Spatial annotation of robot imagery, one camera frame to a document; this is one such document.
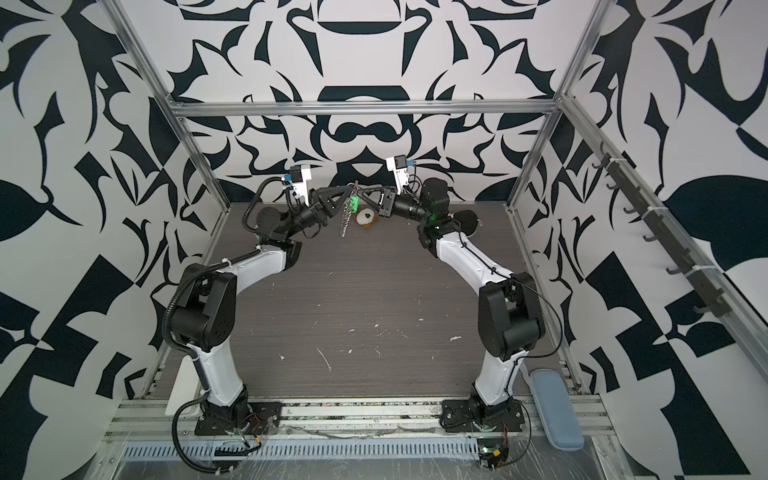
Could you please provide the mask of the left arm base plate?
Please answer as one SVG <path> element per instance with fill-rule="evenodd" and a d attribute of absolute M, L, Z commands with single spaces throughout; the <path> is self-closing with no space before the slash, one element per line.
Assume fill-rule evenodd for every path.
<path fill-rule="evenodd" d="M 197 421 L 197 436 L 219 436 L 233 434 L 235 430 L 246 435 L 265 434 L 281 421 L 284 404 L 281 402 L 236 403 L 222 407 L 204 403 L 203 415 Z"/>

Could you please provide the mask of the pink plush doll black hair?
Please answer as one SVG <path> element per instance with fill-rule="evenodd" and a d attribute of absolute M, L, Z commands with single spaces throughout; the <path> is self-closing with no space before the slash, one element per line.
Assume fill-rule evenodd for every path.
<path fill-rule="evenodd" d="M 473 210 L 462 210 L 452 215 L 456 229 L 467 237 L 475 234 L 482 222 Z"/>

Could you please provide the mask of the blue grey pad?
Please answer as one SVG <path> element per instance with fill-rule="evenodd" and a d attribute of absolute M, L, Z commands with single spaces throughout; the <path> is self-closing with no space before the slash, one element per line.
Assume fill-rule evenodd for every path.
<path fill-rule="evenodd" d="M 541 368 L 526 371 L 524 380 L 550 445 L 564 452 L 582 450 L 585 437 L 561 376 Z"/>

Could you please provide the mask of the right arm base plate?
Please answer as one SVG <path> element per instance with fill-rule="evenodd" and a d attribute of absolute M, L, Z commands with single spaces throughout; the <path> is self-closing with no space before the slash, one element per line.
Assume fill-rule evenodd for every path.
<path fill-rule="evenodd" d="M 488 406 L 479 397 L 441 402 L 440 427 L 448 433 L 520 432 L 525 414 L 519 401 L 507 399 Z"/>

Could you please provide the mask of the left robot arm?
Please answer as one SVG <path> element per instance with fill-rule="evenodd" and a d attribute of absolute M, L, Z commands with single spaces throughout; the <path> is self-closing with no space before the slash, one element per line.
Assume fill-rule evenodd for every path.
<path fill-rule="evenodd" d="M 310 227 L 325 227 L 355 188 L 311 189 L 304 204 L 294 194 L 296 185 L 284 181 L 282 186 L 287 210 L 258 208 L 263 203 L 258 190 L 241 217 L 243 229 L 258 239 L 255 249 L 233 260 L 188 267 L 162 318 L 163 340 L 192 360 L 202 387 L 200 402 L 206 411 L 218 415 L 247 415 L 247 388 L 230 349 L 238 295 L 292 268 L 302 249 L 302 243 L 293 237 Z"/>

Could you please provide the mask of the small green key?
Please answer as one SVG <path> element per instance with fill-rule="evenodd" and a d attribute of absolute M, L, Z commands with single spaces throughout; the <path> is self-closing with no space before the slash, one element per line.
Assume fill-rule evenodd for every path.
<path fill-rule="evenodd" d="M 355 214 L 355 213 L 358 212 L 359 202 L 360 202 L 360 199 L 356 195 L 352 195 L 349 198 L 349 210 L 350 210 L 351 213 Z"/>

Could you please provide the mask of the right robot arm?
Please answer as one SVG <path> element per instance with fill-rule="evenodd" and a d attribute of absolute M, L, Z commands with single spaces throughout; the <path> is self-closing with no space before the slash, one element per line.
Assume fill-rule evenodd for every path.
<path fill-rule="evenodd" d="M 381 217 L 417 223 L 423 248 L 451 267 L 477 294 L 478 335 L 485 349 L 469 399 L 477 417 L 494 415 L 513 399 L 514 378 L 546 333 L 535 282 L 493 261 L 471 241 L 480 220 L 472 210 L 453 212 L 447 183 L 429 178 L 414 194 L 406 188 L 357 187 L 354 195 Z"/>

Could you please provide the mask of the brown white plush toy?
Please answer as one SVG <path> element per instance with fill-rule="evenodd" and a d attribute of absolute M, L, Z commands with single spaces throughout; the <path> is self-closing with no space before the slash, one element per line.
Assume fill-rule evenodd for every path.
<path fill-rule="evenodd" d="M 370 230 L 379 220 L 379 214 L 371 208 L 360 210 L 356 217 L 356 223 L 365 230 Z"/>

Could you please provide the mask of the black wall hook rail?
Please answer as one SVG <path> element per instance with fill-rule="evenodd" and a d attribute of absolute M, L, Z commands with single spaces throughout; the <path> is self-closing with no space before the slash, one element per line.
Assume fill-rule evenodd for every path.
<path fill-rule="evenodd" d="M 605 170 L 613 180 L 613 184 L 608 185 L 609 190 L 620 191 L 626 197 L 630 207 L 623 211 L 635 215 L 648 227 L 651 234 L 643 240 L 659 243 L 671 258 L 674 267 L 667 267 L 666 272 L 684 276 L 702 300 L 703 305 L 695 306 L 694 311 L 697 314 L 711 313 L 717 318 L 731 313 L 733 307 L 726 299 L 724 288 L 715 279 L 716 267 L 694 251 L 693 242 L 687 240 L 671 211 L 661 205 L 627 159 L 612 155 L 604 141 L 600 142 L 599 151 L 602 158 L 593 167 Z"/>

